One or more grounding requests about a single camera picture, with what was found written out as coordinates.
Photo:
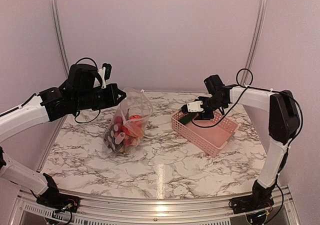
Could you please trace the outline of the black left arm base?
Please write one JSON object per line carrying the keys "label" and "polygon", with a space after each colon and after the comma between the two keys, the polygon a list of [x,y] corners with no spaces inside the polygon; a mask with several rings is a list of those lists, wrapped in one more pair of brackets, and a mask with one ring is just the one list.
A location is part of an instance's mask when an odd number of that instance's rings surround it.
{"label": "black left arm base", "polygon": [[37,196],[40,205],[55,209],[55,213],[69,211],[76,213],[80,203],[78,196],[61,193],[55,182],[49,182],[47,190]]}

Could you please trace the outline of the clear pink zip top bag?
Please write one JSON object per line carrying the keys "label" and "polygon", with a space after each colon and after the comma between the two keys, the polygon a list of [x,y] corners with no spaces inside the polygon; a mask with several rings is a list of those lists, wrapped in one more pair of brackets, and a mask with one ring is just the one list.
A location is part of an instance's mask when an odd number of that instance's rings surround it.
{"label": "clear pink zip top bag", "polygon": [[124,91],[126,98],[116,109],[104,133],[104,151],[108,155],[127,155],[137,147],[154,112],[143,89],[125,88]]}

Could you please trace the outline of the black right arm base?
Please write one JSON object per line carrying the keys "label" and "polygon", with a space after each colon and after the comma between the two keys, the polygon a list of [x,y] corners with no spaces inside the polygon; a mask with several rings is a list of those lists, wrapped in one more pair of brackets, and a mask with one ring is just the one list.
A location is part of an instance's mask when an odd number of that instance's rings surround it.
{"label": "black right arm base", "polygon": [[274,205],[272,191],[276,187],[276,183],[272,186],[264,188],[256,180],[252,186],[250,195],[238,196],[229,200],[229,207],[234,214],[251,212]]}

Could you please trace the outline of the green cucumber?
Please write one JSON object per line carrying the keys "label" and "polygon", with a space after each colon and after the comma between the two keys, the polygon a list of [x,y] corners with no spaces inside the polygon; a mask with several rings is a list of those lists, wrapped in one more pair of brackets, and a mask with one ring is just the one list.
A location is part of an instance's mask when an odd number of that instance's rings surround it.
{"label": "green cucumber", "polygon": [[178,121],[182,125],[187,125],[190,123],[195,117],[197,117],[197,113],[186,113],[182,118],[180,118]]}

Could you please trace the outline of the red apple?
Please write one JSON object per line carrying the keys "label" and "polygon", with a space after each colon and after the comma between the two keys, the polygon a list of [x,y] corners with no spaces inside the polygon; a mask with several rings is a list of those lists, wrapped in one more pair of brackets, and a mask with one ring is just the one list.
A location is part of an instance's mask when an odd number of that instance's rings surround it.
{"label": "red apple", "polygon": [[134,114],[134,115],[131,115],[129,117],[129,122],[131,124],[135,124],[136,126],[142,126],[143,124],[143,117],[138,115],[138,114]]}

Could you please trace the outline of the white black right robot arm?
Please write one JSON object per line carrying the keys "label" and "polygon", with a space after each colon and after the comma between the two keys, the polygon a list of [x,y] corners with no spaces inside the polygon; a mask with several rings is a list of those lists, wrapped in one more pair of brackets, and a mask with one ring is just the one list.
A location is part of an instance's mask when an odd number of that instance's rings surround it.
{"label": "white black right robot arm", "polygon": [[273,91],[250,86],[215,85],[211,96],[200,96],[184,104],[180,111],[195,114],[200,120],[214,118],[214,111],[219,110],[223,117],[229,105],[244,105],[266,111],[268,118],[269,148],[262,171],[255,181],[255,187],[267,190],[276,185],[289,155],[291,142],[296,138],[303,117],[298,114],[296,100],[289,90]]}

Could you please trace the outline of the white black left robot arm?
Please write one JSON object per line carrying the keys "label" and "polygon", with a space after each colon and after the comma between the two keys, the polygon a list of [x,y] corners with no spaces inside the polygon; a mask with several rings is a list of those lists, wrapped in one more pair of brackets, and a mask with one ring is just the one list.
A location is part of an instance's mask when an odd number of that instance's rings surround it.
{"label": "white black left robot arm", "polygon": [[[126,97],[115,83],[105,88],[91,88],[88,91],[74,91],[53,87],[32,96],[23,103],[0,116],[0,140],[5,140],[34,126],[53,122],[66,115],[78,116],[82,110],[101,111],[116,107]],[[54,180],[45,174],[22,165],[3,151],[0,153],[0,176],[21,185],[41,196],[53,208],[63,204],[63,196],[56,191]]]}

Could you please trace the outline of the orange red mango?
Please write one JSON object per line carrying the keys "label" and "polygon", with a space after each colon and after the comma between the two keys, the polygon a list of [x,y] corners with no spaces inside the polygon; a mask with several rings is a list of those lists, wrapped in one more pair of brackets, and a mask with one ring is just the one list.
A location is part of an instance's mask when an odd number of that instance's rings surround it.
{"label": "orange red mango", "polygon": [[131,123],[129,125],[130,135],[135,138],[142,138],[144,136],[144,130],[141,125]]}

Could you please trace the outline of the dark purple eggplant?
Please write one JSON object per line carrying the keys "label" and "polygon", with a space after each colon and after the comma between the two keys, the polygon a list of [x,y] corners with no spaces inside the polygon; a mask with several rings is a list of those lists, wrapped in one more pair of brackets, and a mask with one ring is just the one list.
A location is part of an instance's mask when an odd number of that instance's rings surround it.
{"label": "dark purple eggplant", "polygon": [[104,142],[114,153],[119,153],[124,147],[126,134],[122,131],[115,131],[113,128],[106,131]]}

